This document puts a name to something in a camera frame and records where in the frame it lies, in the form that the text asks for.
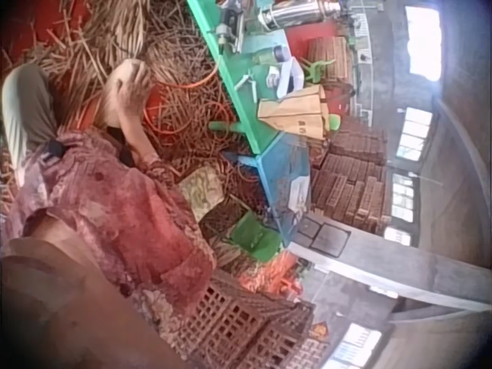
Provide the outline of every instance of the metal beam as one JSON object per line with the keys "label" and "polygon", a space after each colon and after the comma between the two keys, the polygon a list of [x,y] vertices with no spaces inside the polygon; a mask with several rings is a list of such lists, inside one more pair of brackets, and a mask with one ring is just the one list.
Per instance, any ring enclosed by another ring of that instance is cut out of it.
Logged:
{"label": "metal beam", "polygon": [[492,272],[310,213],[288,250],[316,264],[400,296],[449,308],[492,310]]}

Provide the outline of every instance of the gray pants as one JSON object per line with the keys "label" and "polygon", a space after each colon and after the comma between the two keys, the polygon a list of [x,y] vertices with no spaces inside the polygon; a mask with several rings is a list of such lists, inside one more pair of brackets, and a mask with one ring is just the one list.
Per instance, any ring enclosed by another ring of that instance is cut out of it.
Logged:
{"label": "gray pants", "polygon": [[52,104],[48,79],[37,65],[17,67],[5,79],[2,88],[3,122],[18,180],[26,155],[56,137]]}

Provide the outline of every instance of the floral shirt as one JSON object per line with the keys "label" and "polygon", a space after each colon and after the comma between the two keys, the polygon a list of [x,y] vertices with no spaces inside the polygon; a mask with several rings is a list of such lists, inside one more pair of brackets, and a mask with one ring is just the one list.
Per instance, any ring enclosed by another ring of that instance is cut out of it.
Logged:
{"label": "floral shirt", "polygon": [[28,236],[44,214],[63,221],[105,277],[172,341],[208,286],[212,251],[159,157],[129,168],[103,135],[63,134],[62,158],[47,156],[45,147],[28,156],[2,240]]}

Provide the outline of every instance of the paper bag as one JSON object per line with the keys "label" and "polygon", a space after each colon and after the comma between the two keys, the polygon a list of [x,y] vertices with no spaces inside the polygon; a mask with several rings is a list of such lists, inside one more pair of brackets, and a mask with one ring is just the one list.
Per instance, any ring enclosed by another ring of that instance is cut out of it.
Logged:
{"label": "paper bag", "polygon": [[279,131],[324,139],[328,107],[320,85],[292,92],[281,101],[261,100],[258,119]]}

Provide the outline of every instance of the woman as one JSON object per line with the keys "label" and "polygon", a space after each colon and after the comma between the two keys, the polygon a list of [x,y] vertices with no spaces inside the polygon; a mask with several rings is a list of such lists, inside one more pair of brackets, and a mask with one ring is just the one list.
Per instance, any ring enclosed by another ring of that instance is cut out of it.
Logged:
{"label": "woman", "polygon": [[[2,254],[15,253],[12,239],[49,242],[100,271],[171,342],[215,262],[141,125],[150,89],[147,65],[125,61],[106,85],[107,129],[56,137],[41,70],[23,65],[6,78],[3,116],[20,190],[4,224]],[[136,167],[123,155],[123,141]]]}

